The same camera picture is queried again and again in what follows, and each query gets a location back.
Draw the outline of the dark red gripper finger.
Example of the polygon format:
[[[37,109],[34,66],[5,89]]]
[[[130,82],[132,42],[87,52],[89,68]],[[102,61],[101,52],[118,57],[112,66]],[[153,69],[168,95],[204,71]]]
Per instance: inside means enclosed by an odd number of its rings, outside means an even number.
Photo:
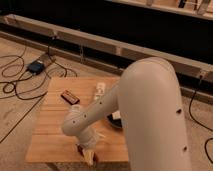
[[[99,158],[98,158],[98,155],[97,155],[96,153],[94,153],[93,161],[94,161],[95,163],[98,163],[98,162],[99,162]]]
[[[83,148],[80,145],[77,145],[77,150],[81,156],[83,156]]]

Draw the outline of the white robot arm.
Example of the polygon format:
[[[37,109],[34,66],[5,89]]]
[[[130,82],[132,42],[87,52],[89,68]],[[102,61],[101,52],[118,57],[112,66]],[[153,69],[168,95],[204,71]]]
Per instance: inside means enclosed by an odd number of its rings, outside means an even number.
[[[150,57],[129,65],[88,107],[72,107],[61,126],[81,146],[96,146],[91,125],[118,111],[131,171],[192,171],[180,85],[173,66]]]

